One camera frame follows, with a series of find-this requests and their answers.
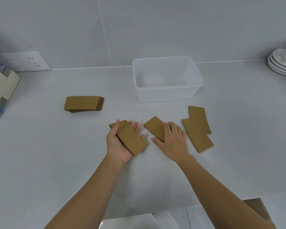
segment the white saucer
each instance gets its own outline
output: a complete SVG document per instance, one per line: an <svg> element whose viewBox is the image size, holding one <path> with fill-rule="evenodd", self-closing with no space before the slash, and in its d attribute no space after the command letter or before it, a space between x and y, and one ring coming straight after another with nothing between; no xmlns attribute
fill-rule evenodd
<svg viewBox="0 0 286 229"><path fill-rule="evenodd" d="M282 66L278 66L272 59L271 56L268 57L268 64L272 65L276 70L280 72L286 73L286 68L282 68Z"/></svg>
<svg viewBox="0 0 286 229"><path fill-rule="evenodd" d="M282 53L283 50L284 49L277 49L277 50L273 51L272 56L273 56L273 59L277 63L279 63L281 66L286 68L286 62L282 61L282 56L281 56L281 53Z"/></svg>
<svg viewBox="0 0 286 229"><path fill-rule="evenodd" d="M270 69L273 70L274 72L279 73L281 75L286 75L285 72L279 71L277 68L275 68L273 65L271 65L271 63L268 62L268 65L269 65Z"/></svg>
<svg viewBox="0 0 286 229"><path fill-rule="evenodd" d="M275 59L273 58L273 55L272 55L272 54L269 56L269 59L270 59L272 65L274 65L275 67L278 67L278 68L282 69L283 71L286 71L286 67L285 67L285 66L282 66L282 65L280 65L278 62L276 62Z"/></svg>

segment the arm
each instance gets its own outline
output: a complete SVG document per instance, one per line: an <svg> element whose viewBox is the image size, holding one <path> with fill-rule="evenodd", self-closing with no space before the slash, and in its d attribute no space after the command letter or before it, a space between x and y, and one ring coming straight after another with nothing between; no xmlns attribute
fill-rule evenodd
<svg viewBox="0 0 286 229"><path fill-rule="evenodd" d="M138 125L138 122L133 125L137 133L141 130ZM133 157L116 137L118 128L119 120L106 137L107 154L92 177L44 229L99 228L123 165Z"/></svg>
<svg viewBox="0 0 286 229"><path fill-rule="evenodd" d="M181 168L214 227L273 229L266 220L214 178L188 153L186 132L173 122L170 122L170 126L164 123L164 143L155 137L152 141Z"/></svg>

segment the hand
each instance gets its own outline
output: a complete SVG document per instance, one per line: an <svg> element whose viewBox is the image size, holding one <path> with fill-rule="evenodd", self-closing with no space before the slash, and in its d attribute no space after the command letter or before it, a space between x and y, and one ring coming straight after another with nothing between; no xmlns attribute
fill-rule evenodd
<svg viewBox="0 0 286 229"><path fill-rule="evenodd" d="M189 154L186 144L186 132L182 131L181 128L173 122L163 124L165 142L161 142L156 137L153 137L151 140L169 159L178 163L179 160L183 159Z"/></svg>
<svg viewBox="0 0 286 229"><path fill-rule="evenodd" d="M120 121L119 119L116 120L116 125L110 130L106 137L107 141L107 155L114 156L118 158L123 165L128 162L132 157L133 154L126 149L126 147L120 142L116 133L119 129ZM133 124L133 129L139 133L141 130L141 126L139 126L139 122L135 122Z"/></svg>

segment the brown cardboard piece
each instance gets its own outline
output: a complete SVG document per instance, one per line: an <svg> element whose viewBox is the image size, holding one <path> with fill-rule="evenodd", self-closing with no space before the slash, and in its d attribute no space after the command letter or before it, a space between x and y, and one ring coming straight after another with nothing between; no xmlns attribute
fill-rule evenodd
<svg viewBox="0 0 286 229"><path fill-rule="evenodd" d="M204 108L189 106L188 110L190 112L190 118L195 118L199 120L199 123L202 125L202 128L206 131L206 134L211 134L211 129L206 119L206 111Z"/></svg>
<svg viewBox="0 0 286 229"><path fill-rule="evenodd" d="M203 151L214 146L213 142L206 134L204 125L201 124L198 119L183 119L182 123L187 131L188 136L199 153L202 153Z"/></svg>
<svg viewBox="0 0 286 229"><path fill-rule="evenodd" d="M147 128L147 130L150 131L156 138L164 142L164 125L158 117L154 116L144 124L144 127Z"/></svg>
<svg viewBox="0 0 286 229"><path fill-rule="evenodd" d="M140 137L127 120L120 121L116 136L120 139L123 145L135 156L141 153L147 146L146 141Z"/></svg>
<svg viewBox="0 0 286 229"><path fill-rule="evenodd" d="M75 112L100 111L103 108L104 98L101 96L68 96L64 110Z"/></svg>

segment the electrical outlet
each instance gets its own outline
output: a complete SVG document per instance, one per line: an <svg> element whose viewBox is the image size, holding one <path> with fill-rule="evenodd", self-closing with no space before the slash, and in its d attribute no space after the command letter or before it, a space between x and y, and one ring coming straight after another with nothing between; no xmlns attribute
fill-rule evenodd
<svg viewBox="0 0 286 229"><path fill-rule="evenodd" d="M0 53L0 61L16 72L51 70L39 52Z"/></svg>

